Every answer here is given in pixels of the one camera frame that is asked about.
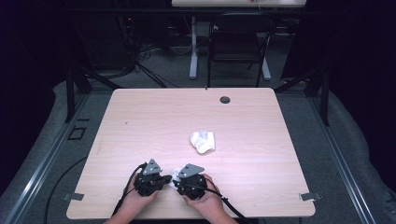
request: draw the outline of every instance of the human hand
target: human hand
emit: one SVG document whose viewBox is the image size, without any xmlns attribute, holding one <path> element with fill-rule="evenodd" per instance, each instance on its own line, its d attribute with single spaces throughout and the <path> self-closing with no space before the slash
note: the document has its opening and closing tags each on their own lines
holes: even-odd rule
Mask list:
<svg viewBox="0 0 396 224">
<path fill-rule="evenodd" d="M 206 179 L 207 187 L 219 193 L 219 189 L 212 184 L 212 177 L 205 174 L 203 174 L 203 176 Z M 201 216 L 212 224 L 237 223 L 224 211 L 223 202 L 220 196 L 213 192 L 207 191 L 199 200 L 191 200 L 186 195 L 182 195 L 182 197 L 188 206 L 198 210 Z"/>
<path fill-rule="evenodd" d="M 152 203 L 157 197 L 159 191 L 154 191 L 147 197 L 141 196 L 136 189 L 134 189 L 134 181 L 138 173 L 134 175 L 128 186 L 127 192 L 129 192 L 119 209 L 119 211 L 111 217 L 106 223 L 130 223 L 148 204 Z"/>
</svg>

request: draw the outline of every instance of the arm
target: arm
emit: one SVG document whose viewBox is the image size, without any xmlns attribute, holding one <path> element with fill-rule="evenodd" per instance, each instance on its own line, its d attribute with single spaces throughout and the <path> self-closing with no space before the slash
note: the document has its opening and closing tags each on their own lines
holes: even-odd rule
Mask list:
<svg viewBox="0 0 396 224">
<path fill-rule="evenodd" d="M 131 190 L 130 193 L 124 198 L 124 201 L 119 209 L 119 211 L 111 217 L 106 224 L 128 224 L 130 223 L 149 203 L 154 201 L 154 199 L 158 195 L 158 190 L 152 193 L 148 197 L 142 197 L 140 194 L 134 189 L 134 180 L 136 179 L 138 174 L 134 175 L 132 178 L 131 184 L 128 187 L 128 191 Z"/>
<path fill-rule="evenodd" d="M 203 175 L 206 179 L 212 181 L 209 175 Z M 210 181 L 206 180 L 209 189 L 217 190 Z M 224 211 L 223 202 L 221 198 L 211 192 L 207 192 L 200 200 L 191 200 L 189 197 L 183 195 L 184 201 L 188 206 L 198 210 L 198 212 L 211 224 L 234 224 L 237 223 L 230 215 Z"/>
</svg>

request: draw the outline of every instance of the chair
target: chair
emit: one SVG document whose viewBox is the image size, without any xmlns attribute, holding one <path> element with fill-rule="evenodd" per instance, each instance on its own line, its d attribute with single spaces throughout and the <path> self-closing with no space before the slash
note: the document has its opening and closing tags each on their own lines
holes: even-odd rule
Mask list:
<svg viewBox="0 0 396 224">
<path fill-rule="evenodd" d="M 260 65 L 256 80 L 259 87 L 262 64 L 272 32 L 273 20 L 262 13 L 224 13 L 209 25 L 207 87 L 210 87 L 211 65 L 215 63 L 254 63 Z"/>
</svg>

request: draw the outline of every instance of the gray carpet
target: gray carpet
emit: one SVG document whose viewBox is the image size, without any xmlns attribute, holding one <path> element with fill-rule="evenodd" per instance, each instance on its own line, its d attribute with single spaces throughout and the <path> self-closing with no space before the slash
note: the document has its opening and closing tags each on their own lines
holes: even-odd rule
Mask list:
<svg viewBox="0 0 396 224">
<path fill-rule="evenodd" d="M 275 37 L 272 39 L 267 53 L 267 62 L 273 79 L 262 81 L 261 87 L 275 88 L 280 85 L 280 74 L 285 62 L 290 41 L 285 38 Z M 175 54 L 173 51 L 154 50 L 150 57 L 141 63 L 161 75 L 170 83 L 181 87 L 203 88 L 206 83 L 205 45 L 200 47 L 198 78 L 189 78 L 190 54 Z M 244 76 L 249 81 L 256 74 L 256 68 L 247 71 Z M 102 73 L 104 76 L 112 74 L 111 71 Z M 226 80 L 224 73 L 217 71 L 217 85 L 239 86 L 240 80 Z M 142 71 L 133 72 L 128 76 L 112 79 L 115 83 L 126 88 L 160 88 Z M 168 87 L 176 88 L 169 82 L 164 82 Z M 56 181 L 76 161 L 89 154 L 93 139 L 96 135 L 101 119 L 106 110 L 111 90 L 96 80 L 91 80 L 94 91 L 86 99 L 86 104 L 78 112 L 72 127 L 85 129 L 81 140 L 64 140 L 60 145 L 60 153 L 50 172 L 45 176 L 45 182 L 40 191 L 35 195 L 32 204 L 29 204 L 24 214 L 22 223 L 43 223 L 45 210 L 50 193 Z M 323 199 L 316 201 L 317 212 L 312 217 L 303 218 L 303 223 L 361 223 L 355 206 L 351 201 L 346 185 L 336 168 L 331 145 L 322 130 L 320 120 L 316 117 L 316 109 L 312 106 L 312 99 L 307 99 L 301 92 L 302 87 L 293 88 L 287 93 L 277 95 L 283 116 L 287 123 L 292 142 L 295 146 L 298 158 L 303 168 L 304 176 L 311 191 L 320 192 Z M 14 204 L 21 197 L 23 189 L 27 186 L 35 169 L 52 149 L 58 133 L 64 126 L 66 118 L 65 86 L 64 83 L 55 88 L 57 95 L 56 104 L 53 107 L 49 120 L 37 139 L 31 153 L 25 160 L 19 173 L 10 184 L 0 200 L 1 216 L 3 223 L 8 217 Z M 371 209 L 376 223 L 396 223 L 390 219 L 385 211 L 384 198 L 387 197 L 387 188 L 382 184 L 375 169 L 368 162 L 368 148 L 361 135 L 359 127 L 348 115 L 342 104 L 334 95 L 331 95 L 329 119 L 331 131 L 337 140 L 346 158 L 352 174 L 361 187 L 361 192 Z M 70 220 L 65 216 L 68 202 L 62 197 L 66 192 L 74 192 L 79 175 L 85 161 L 78 163 L 66 173 L 59 183 L 49 204 L 48 223 L 102 223 L 103 220 Z M 268 217 L 266 223 L 298 223 L 297 218 Z M 167 220 L 160 223 L 175 223 Z"/>
</svg>

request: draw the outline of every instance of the crumpled paper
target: crumpled paper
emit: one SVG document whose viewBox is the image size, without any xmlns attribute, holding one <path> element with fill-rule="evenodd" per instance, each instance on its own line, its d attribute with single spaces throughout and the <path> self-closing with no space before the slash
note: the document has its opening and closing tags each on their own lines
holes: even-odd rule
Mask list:
<svg viewBox="0 0 396 224">
<path fill-rule="evenodd" d="M 200 131 L 192 133 L 190 140 L 201 154 L 206 153 L 208 150 L 216 150 L 215 135 L 212 132 Z"/>
</svg>

